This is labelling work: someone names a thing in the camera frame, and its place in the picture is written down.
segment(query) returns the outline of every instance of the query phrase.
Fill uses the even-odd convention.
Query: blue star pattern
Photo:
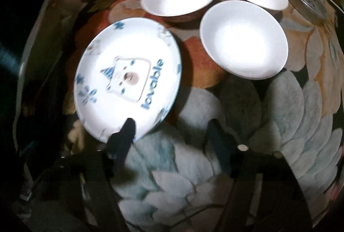
[[[114,23],[114,26],[115,26],[115,30],[117,29],[122,30],[124,28],[124,22],[117,21]]]
[[[89,86],[87,85],[84,87],[84,90],[79,91],[78,95],[81,97],[85,97],[82,103],[83,105],[86,105],[88,101],[91,101],[93,103],[97,102],[97,98],[94,97],[96,93],[97,93],[96,89],[89,91]]]
[[[85,81],[85,77],[83,77],[80,74],[77,74],[77,76],[75,77],[75,81],[76,81],[76,84],[83,84]]]

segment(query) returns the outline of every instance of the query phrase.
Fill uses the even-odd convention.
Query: table
[[[216,118],[251,149],[283,153],[316,224],[344,184],[344,55],[335,32],[335,11],[327,1],[322,0],[330,16],[321,26],[311,24],[291,4],[283,11],[280,24],[288,39],[288,60],[279,74],[262,81],[232,76],[215,64],[200,42],[199,20],[171,24],[147,14],[139,0],[108,1],[87,7],[88,21],[75,35],[75,49],[66,64],[65,114],[75,113],[74,74],[83,51],[112,22],[146,17],[162,23],[176,37],[183,64],[180,92],[169,116],[131,147],[126,170],[110,181],[123,198],[119,207],[126,220],[144,231],[166,226],[173,232],[212,231],[233,184],[221,173],[205,140],[207,122]],[[79,120],[68,138],[74,153],[97,144]],[[257,212],[260,182],[257,177],[248,223]]]

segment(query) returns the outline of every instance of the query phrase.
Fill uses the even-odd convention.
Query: flower pattern
[[[167,46],[171,46],[171,42],[169,41],[172,37],[172,34],[169,30],[167,30],[165,27],[159,27],[158,29],[158,38],[163,40]]]
[[[181,144],[178,140],[170,141],[171,147],[166,149],[164,156],[174,158],[171,165],[174,164],[175,168],[169,171],[152,168],[143,157],[141,166],[146,165],[147,175],[135,180],[135,185],[132,184],[125,189],[113,184],[114,189],[124,198],[120,204],[123,211],[127,212],[124,214],[126,219],[134,219],[133,224],[147,231],[153,228],[157,231],[162,231],[166,227],[172,229],[176,223],[181,227],[195,230],[199,227],[203,214],[216,215],[213,220],[214,223],[217,222],[222,208],[214,209],[211,206],[221,205],[227,200],[232,182],[221,173],[216,155],[204,137],[206,123],[210,118],[218,118],[238,142],[248,144],[258,152],[271,154],[273,151],[281,151],[284,154],[304,192],[312,218],[317,221],[321,212],[328,206],[329,196],[338,194],[339,188],[344,184],[342,179],[328,189],[335,181],[337,165],[342,155],[342,128],[333,130],[332,118],[337,108],[326,108],[324,112],[324,105],[328,106],[324,97],[329,97],[329,94],[324,94],[324,76],[319,72],[322,64],[327,67],[333,64],[333,68],[344,68],[344,57],[338,47],[328,44],[329,47],[325,48],[320,44],[321,50],[316,52],[319,58],[317,63],[317,55],[310,52],[314,50],[311,46],[319,41],[316,38],[320,37],[314,36],[314,33],[327,35],[328,32],[322,32],[317,27],[312,28],[312,25],[298,17],[294,9],[289,9],[288,12],[294,18],[288,21],[286,15],[284,28],[308,31],[307,35],[310,35],[307,36],[305,47],[300,45],[305,59],[300,59],[300,53],[297,52],[290,55],[287,69],[270,80],[264,94],[256,90],[254,82],[236,76],[230,76],[223,83],[218,98],[204,89],[191,88],[190,91],[190,88],[181,87],[175,102],[178,111],[177,129],[189,145]],[[313,77],[309,76],[308,81],[301,87],[293,71],[300,71],[304,66],[309,68],[308,73]],[[327,74],[338,72],[331,70]],[[343,80],[338,81],[336,86],[341,88]],[[163,133],[158,136],[159,139],[164,138]],[[142,144],[141,147],[150,144],[148,141],[143,143],[145,140],[147,138],[138,142]],[[207,147],[205,152],[202,152],[200,149],[204,144]],[[153,149],[154,153],[160,152],[155,147]],[[131,164],[136,160],[129,156],[127,163]],[[224,182],[226,186],[214,183],[214,180],[221,179],[228,179]],[[257,201],[252,205],[255,208],[258,207],[259,190],[256,195]],[[222,200],[216,199],[216,196],[221,196]],[[136,206],[147,208],[145,220],[142,222],[144,225],[138,222],[142,215],[133,216],[134,212],[124,208],[131,200],[135,200]],[[190,215],[193,215],[190,220],[181,222]],[[248,216],[248,222],[254,222],[252,216]]]
[[[86,53],[88,55],[92,55],[92,54],[100,55],[101,54],[101,52],[100,52],[100,40],[96,39],[95,41],[90,43],[90,45],[86,49]]]
[[[89,91],[89,86],[85,86],[84,90],[80,90],[78,95],[81,97],[84,97],[82,104],[86,105],[88,103],[88,101],[91,101],[93,103],[97,102],[97,98],[94,96],[97,93],[96,89],[93,89],[91,91]]]
[[[153,150],[157,155],[152,157]],[[205,207],[212,212],[216,205],[217,214],[208,220],[214,227],[233,184],[226,174],[217,175],[205,154],[184,144],[179,132],[167,123],[131,147],[125,166],[141,177],[129,191],[128,185],[126,190],[121,186],[123,173],[113,178],[111,185],[123,197],[119,207],[124,218],[147,231],[172,229]],[[191,221],[197,223],[197,218],[193,216]]]
[[[77,74],[77,76],[75,77],[76,84],[84,84],[84,81],[85,81],[85,77],[83,77],[80,74]]]

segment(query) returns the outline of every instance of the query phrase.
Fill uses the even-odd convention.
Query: tablecloth
[[[212,231],[233,184],[221,173],[205,139],[213,118],[255,151],[281,151],[304,192],[313,223],[324,216],[344,184],[344,55],[335,10],[322,2],[329,19],[319,26],[291,4],[283,11],[280,24],[288,39],[288,60],[279,74],[262,81],[230,75],[215,64],[202,47],[199,20],[167,23],[146,13],[139,0],[96,0],[88,6],[87,22],[76,33],[66,64],[65,114],[75,113],[73,83],[83,51],[111,23],[130,17],[154,19],[173,33],[181,50],[182,81],[173,109],[155,131],[130,148],[125,169],[110,181],[132,231]],[[97,143],[79,120],[68,138],[74,153]],[[259,203],[261,180],[256,182],[248,223],[254,223]]]

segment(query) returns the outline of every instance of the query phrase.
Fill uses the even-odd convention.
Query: plate
[[[85,129],[101,142],[127,118],[135,140],[171,109],[181,78],[178,45],[163,25],[127,18],[105,28],[85,50],[74,82],[74,102]]]

